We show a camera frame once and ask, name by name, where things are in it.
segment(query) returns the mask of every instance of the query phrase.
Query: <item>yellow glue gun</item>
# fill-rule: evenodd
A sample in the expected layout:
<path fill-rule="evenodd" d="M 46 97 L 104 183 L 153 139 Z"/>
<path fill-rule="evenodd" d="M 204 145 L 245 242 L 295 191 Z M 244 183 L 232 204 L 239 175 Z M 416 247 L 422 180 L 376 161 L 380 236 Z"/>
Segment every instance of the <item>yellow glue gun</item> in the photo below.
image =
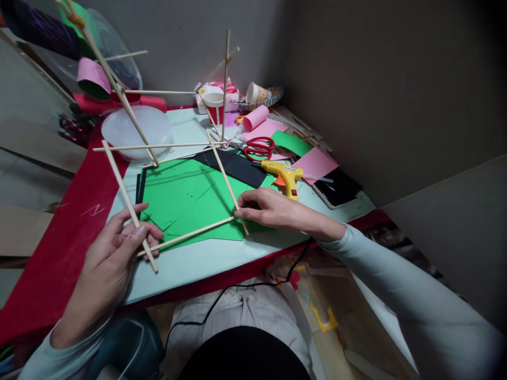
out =
<path fill-rule="evenodd" d="M 263 160 L 260 167 L 268 173 L 277 174 L 278 177 L 273 184 L 285 186 L 285 195 L 287 195 L 290 199 L 299 201 L 299 195 L 297 195 L 296 190 L 296 181 L 300 180 L 303 176 L 303 169 L 293 168 L 287 164 L 268 160 Z"/>

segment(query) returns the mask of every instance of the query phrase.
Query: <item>tissue box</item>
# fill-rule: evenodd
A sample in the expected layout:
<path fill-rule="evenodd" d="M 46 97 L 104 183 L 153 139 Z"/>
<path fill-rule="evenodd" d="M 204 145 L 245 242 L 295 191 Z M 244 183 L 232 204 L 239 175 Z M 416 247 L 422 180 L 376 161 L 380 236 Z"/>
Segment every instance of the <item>tissue box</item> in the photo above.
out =
<path fill-rule="evenodd" d="M 198 83 L 195 86 L 195 89 L 199 87 L 201 84 Z M 220 93 L 223 94 L 223 82 L 207 82 L 202 89 L 199 90 L 201 96 L 195 94 L 195 102 L 197 103 L 197 109 L 199 113 L 206 113 L 206 107 L 204 106 L 201 97 L 204 98 L 204 95 L 208 93 Z M 239 105 L 234 104 L 239 102 L 239 90 L 236 88 L 234 84 L 232 84 L 231 79 L 227 79 L 227 95 L 226 95 L 226 112 L 234 112 L 239 110 Z"/>

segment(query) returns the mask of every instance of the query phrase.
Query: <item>beige pants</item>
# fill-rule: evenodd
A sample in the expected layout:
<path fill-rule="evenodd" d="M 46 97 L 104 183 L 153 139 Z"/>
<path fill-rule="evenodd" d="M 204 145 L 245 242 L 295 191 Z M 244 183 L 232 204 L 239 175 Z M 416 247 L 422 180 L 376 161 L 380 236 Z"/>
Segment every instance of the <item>beige pants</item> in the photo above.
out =
<path fill-rule="evenodd" d="M 243 284 L 271 282 L 256 277 Z M 204 320 L 220 291 L 190 299 L 174 311 L 173 325 Z M 262 329 L 284 342 L 309 370 L 310 355 L 296 317 L 278 287 L 230 288 L 213 308 L 203 326 L 176 326 L 171 333 L 160 369 L 162 379 L 176 379 L 194 352 L 212 336 L 237 326 Z"/>

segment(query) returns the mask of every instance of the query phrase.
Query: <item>fingernail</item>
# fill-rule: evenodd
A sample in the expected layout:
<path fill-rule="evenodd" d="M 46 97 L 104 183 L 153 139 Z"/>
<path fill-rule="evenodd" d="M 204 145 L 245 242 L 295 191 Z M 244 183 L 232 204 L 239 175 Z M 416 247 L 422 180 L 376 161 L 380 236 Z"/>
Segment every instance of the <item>fingernail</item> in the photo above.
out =
<path fill-rule="evenodd" d="M 146 226 L 139 226 L 135 230 L 132 231 L 132 235 L 135 237 L 145 236 L 148 232 L 148 227 Z"/>

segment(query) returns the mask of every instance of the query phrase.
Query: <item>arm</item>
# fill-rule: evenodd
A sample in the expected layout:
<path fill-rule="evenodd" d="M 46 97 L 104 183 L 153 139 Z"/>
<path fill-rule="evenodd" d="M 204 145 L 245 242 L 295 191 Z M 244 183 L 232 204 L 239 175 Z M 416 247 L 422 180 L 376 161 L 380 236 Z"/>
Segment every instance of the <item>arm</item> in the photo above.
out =
<path fill-rule="evenodd" d="M 147 203 L 138 204 L 134 210 L 147 207 Z M 19 379 L 84 378 L 107 322 L 125 296 L 137 249 L 145 238 L 155 246 L 164 236 L 149 223 L 141 222 L 139 228 L 124 226 L 128 219 L 128 209 L 113 216 L 90 246 L 62 319 L 30 357 Z"/>
<path fill-rule="evenodd" d="M 248 206 L 256 202 L 260 210 Z M 504 337 L 465 301 L 394 252 L 282 194 L 243 193 L 238 217 L 309 233 L 398 316 L 422 378 L 481 378 L 500 358 Z"/>

